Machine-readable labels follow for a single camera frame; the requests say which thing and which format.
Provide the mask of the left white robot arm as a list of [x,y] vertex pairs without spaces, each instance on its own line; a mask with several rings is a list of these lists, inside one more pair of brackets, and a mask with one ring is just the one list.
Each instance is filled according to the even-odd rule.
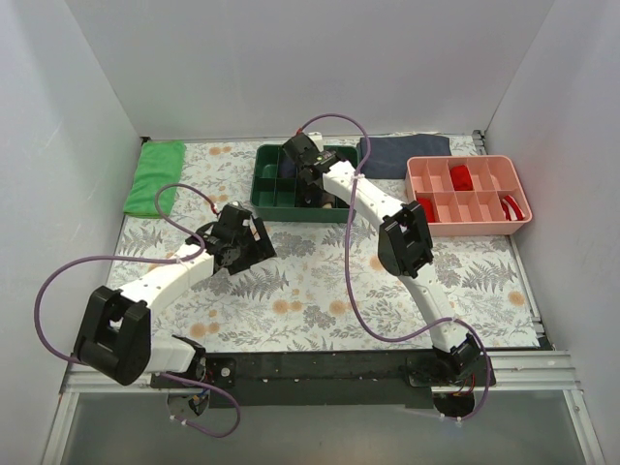
[[187,236],[169,263],[91,294],[75,358],[121,386],[144,373],[172,373],[181,385],[198,386],[207,376],[205,348],[184,336],[153,336],[154,317],[218,272],[234,275],[274,255],[264,221],[236,203],[225,205],[216,221]]

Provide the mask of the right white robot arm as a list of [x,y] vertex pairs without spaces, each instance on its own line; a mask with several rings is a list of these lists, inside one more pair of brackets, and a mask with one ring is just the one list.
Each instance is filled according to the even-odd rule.
[[373,338],[390,344],[405,342],[428,332],[440,377],[460,385],[473,376],[481,363],[484,380],[491,379],[491,364],[480,337],[455,317],[433,264],[432,237],[422,206],[388,195],[366,179],[358,167],[333,151],[322,151],[302,132],[287,140],[282,150],[290,158],[297,178],[313,191],[325,192],[346,201],[351,215],[362,217],[378,234],[377,256],[382,267],[409,291],[426,326],[400,337],[373,331],[358,310],[350,273],[351,227],[345,230],[345,282],[356,318]]

